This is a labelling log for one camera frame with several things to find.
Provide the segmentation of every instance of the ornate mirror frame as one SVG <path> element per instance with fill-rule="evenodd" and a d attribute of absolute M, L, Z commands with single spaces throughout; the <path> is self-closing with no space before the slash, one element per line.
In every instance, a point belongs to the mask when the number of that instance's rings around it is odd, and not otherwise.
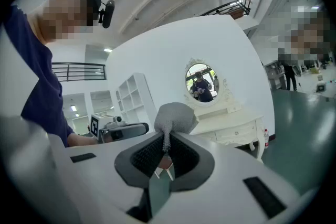
<path fill-rule="evenodd" d="M 186 86 L 185 78 L 187 77 L 187 72 L 189 71 L 190 67 L 199 63 L 209 66 L 202 59 L 191 58 L 188 64 L 185 66 L 185 72 L 183 77 L 185 89 L 184 99 L 186 101 L 186 104 L 195 111 L 195 115 L 201 116 L 219 111 L 221 111 L 222 113 L 231 113 L 240 110 L 242 106 L 235 100 L 233 94 L 228 87 L 226 79 L 222 78 L 221 74 L 216 72 L 216 70 L 218 69 L 216 69 L 214 65 L 211 65 L 211 68 L 215 71 L 219 82 L 219 92 L 217 93 L 217 97 L 211 102 L 202 103 L 197 101 L 190 95 L 189 90 Z"/>

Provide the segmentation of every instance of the oval mirror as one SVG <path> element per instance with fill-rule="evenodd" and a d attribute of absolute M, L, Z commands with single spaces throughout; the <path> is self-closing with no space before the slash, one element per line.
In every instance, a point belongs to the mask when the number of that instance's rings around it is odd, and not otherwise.
<path fill-rule="evenodd" d="M 211 102 L 217 97 L 219 82 L 216 72 L 208 65 L 197 63 L 186 74 L 186 86 L 190 95 L 199 102 Z"/>

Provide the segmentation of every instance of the white vanity table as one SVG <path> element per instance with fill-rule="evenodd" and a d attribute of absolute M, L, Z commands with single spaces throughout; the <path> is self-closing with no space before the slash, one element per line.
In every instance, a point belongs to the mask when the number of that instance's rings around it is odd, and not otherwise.
<path fill-rule="evenodd" d="M 185 68 L 186 73 L 192 66 L 200 63 L 205 64 L 203 60 L 191 59 Z M 226 79 L 216 75 L 219 91 L 213 101 L 202 103 L 194 99 L 189 92 L 184 94 L 187 105 L 194 109 L 199 122 L 190 134 L 223 145 L 249 144 L 252 151 L 255 149 L 253 142 L 258 141 L 257 159 L 262 162 L 261 157 L 265 149 L 263 115 L 241 106 L 228 88 Z"/>

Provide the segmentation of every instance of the headset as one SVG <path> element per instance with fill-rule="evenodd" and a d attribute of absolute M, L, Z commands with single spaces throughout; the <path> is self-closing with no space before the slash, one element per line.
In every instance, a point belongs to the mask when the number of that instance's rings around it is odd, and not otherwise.
<path fill-rule="evenodd" d="M 105 10 L 102 8 L 99 11 L 99 20 L 98 23 L 102 24 L 104 28 L 109 28 L 111 24 L 112 15 L 114 12 L 114 1 L 108 0 L 107 3 L 103 3 L 105 6 Z"/>

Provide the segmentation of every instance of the white dresser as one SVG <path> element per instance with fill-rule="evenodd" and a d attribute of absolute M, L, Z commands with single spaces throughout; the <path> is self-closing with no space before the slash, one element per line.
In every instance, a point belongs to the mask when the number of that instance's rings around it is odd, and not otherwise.
<path fill-rule="evenodd" d="M 262 115 L 247 108 L 241 108 L 236 112 L 223 113 L 200 120 L 191 134 L 223 145 L 241 146 L 249 144 L 251 150 L 255 149 L 253 142 L 258 141 L 257 159 L 262 162 L 261 156 L 265 148 L 262 124 Z"/>

